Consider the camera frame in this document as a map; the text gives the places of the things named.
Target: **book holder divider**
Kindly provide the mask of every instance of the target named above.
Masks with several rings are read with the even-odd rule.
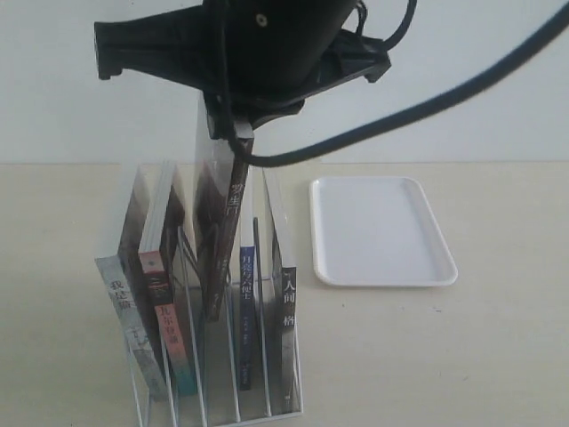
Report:
[[[168,386],[168,400],[156,402],[150,396],[146,385],[137,382],[136,360],[128,342],[124,340],[126,355],[132,382],[132,394],[138,427],[182,427],[182,426],[245,426],[268,421],[281,420],[303,413],[303,396],[301,382],[301,363],[297,329],[294,329],[294,402],[293,411],[281,413],[278,398],[271,398],[277,388],[274,375],[268,371],[270,366],[270,351],[268,351],[268,336],[265,325],[268,301],[263,301],[262,289],[259,289],[257,278],[253,287],[256,295],[257,329],[259,333],[260,355],[257,366],[253,368],[252,388],[248,391],[238,389],[236,358],[235,328],[233,324],[233,304],[238,304],[239,282],[228,278],[225,298],[220,320],[215,323],[204,322],[201,310],[201,288],[191,286],[188,282],[188,268],[192,268],[192,249],[188,239],[179,230],[178,251],[184,254],[187,262],[182,262],[184,278],[181,282],[186,290],[188,301],[188,319],[191,332],[191,347],[193,362],[196,370],[197,394],[181,397],[175,387],[175,379],[170,374],[170,362],[161,335],[162,353],[164,356],[164,372]],[[272,277],[262,278],[262,288],[272,286]]]

